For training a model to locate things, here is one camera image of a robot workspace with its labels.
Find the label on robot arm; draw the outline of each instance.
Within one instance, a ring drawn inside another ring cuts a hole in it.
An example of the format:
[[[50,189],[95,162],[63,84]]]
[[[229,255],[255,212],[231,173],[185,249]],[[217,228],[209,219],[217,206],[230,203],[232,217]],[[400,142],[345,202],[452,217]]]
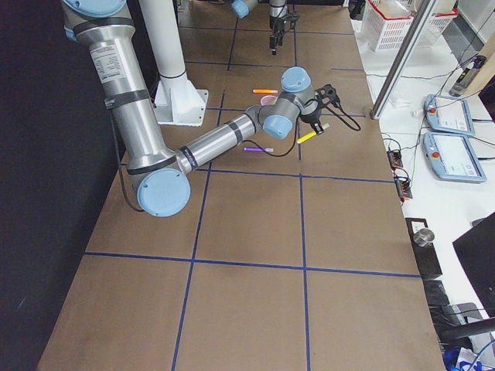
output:
[[[91,58],[93,58],[94,67],[101,83],[126,78],[116,45],[102,46],[91,50]]]

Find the white crate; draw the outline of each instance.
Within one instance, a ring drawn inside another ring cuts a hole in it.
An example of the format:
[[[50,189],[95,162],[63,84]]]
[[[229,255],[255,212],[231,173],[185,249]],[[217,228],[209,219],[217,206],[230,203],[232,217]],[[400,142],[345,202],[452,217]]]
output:
[[[399,0],[410,7],[414,0]],[[380,12],[377,5],[380,0],[366,0],[361,32],[368,38],[371,49],[396,50],[399,49],[408,33],[413,16],[388,19]],[[436,14],[429,20],[428,28],[424,30],[418,47],[428,47],[435,43],[449,23],[458,15],[456,9],[449,14]]]

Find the blue cable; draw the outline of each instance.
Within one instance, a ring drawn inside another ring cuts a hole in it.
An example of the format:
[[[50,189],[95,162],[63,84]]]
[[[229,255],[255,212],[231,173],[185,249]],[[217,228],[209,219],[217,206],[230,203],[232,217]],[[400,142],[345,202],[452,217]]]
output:
[[[481,349],[481,350],[480,350],[480,352],[478,353],[478,355],[477,355],[477,356],[476,356],[476,358],[474,359],[473,363],[471,363],[471,366],[469,366],[469,368],[467,369],[467,371],[470,371],[470,370],[474,367],[474,365],[476,365],[476,362],[478,362],[478,359],[480,359],[480,357],[481,357],[481,355],[483,354],[483,352],[484,352],[485,350],[487,350],[487,349],[488,349],[488,347],[489,347],[490,345],[494,344],[494,343],[495,343],[495,339],[494,339],[494,340],[492,340],[491,342],[489,342],[488,344],[486,344],[486,345],[483,347],[483,349]]]

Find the yellow marker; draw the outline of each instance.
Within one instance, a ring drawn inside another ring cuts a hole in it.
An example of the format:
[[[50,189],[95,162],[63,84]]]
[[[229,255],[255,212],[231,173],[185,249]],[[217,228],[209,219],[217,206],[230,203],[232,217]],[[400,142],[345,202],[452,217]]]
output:
[[[253,89],[253,93],[255,94],[277,94],[278,90],[273,89]]]
[[[323,130],[328,129],[329,127],[330,127],[330,124],[323,124],[323,126],[322,126]],[[299,138],[297,140],[297,144],[300,145],[300,144],[304,143],[305,141],[311,139],[314,136],[316,136],[316,131],[312,131],[312,132],[304,135],[303,137]]]

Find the black screen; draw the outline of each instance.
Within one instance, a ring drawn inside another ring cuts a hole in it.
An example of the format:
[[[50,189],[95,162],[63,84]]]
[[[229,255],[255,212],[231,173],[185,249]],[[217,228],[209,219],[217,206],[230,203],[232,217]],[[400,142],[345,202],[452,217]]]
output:
[[[454,241],[459,262],[490,317],[495,317],[495,213]]]

